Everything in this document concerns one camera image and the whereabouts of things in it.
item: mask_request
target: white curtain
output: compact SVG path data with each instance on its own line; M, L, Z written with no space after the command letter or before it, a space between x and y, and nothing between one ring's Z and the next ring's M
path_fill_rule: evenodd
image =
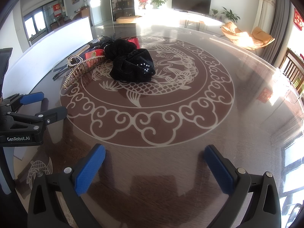
M270 33L273 17L275 14L275 8L276 0L259 0L259 6L257 8L253 29L259 27L264 32Z

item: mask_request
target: television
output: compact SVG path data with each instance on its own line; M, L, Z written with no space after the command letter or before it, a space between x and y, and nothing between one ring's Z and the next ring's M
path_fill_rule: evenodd
M172 0L172 8L209 14L211 0Z

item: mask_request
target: red flowers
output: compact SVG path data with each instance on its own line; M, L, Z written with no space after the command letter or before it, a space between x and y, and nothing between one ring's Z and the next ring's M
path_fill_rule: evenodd
M140 3L142 3L142 4L146 4L146 2L148 1L148 0L138 0Z

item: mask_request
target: vase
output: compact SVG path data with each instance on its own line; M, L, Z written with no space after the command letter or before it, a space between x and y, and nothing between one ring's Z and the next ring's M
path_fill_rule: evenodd
M152 8L153 8L153 5L150 4L150 3L147 3L147 4L145 5L145 9L152 9Z
M224 22L225 22L225 23L228 23L228 22L233 22L233 21L230 20L230 19L228 19L227 17L225 17Z

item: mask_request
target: orange armchair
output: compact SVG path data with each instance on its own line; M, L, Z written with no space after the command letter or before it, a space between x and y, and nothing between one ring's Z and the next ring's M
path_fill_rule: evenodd
M256 27L252 31L252 34L248 34L247 32L239 30L232 22L223 25L222 32L232 43L248 50L265 47L275 40L271 35L262 31L259 27Z

